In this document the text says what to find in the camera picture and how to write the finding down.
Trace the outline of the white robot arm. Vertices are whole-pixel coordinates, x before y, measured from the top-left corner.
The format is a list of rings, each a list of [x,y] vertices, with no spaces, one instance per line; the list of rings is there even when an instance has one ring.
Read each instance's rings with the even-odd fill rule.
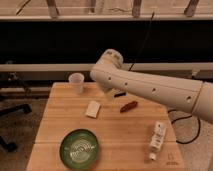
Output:
[[[213,124],[213,83],[122,70],[122,64],[122,55],[107,49],[90,77],[105,92],[116,88]]]

